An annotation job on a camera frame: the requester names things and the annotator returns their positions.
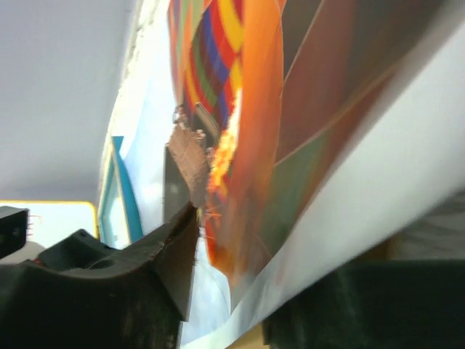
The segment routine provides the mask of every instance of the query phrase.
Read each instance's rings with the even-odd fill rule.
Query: teal object
[[[98,209],[100,240],[117,249],[143,237],[136,199],[119,154],[123,138],[112,137],[110,161]]]

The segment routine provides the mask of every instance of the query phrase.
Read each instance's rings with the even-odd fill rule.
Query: flame
[[[222,178],[230,168],[235,149],[238,147],[241,108],[242,89],[238,89],[235,94],[234,110],[227,123],[227,128],[221,134],[218,147],[214,153],[207,187],[210,193],[218,189],[221,185]]]

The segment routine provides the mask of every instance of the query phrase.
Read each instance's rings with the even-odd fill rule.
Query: white ceiling
[[[0,199],[96,200],[136,3],[0,1]]]

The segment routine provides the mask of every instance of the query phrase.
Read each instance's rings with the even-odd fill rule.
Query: black plastic holder
[[[264,322],[274,349],[464,349],[465,261],[353,262]]]

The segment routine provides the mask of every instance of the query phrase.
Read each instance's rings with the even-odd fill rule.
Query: yellow edge
[[[59,204],[59,205],[86,205],[92,210],[92,216],[94,219],[95,233],[97,238],[100,239],[99,225],[97,221],[97,209],[92,202],[89,201],[55,201],[55,200],[0,200],[1,203],[5,204]]]

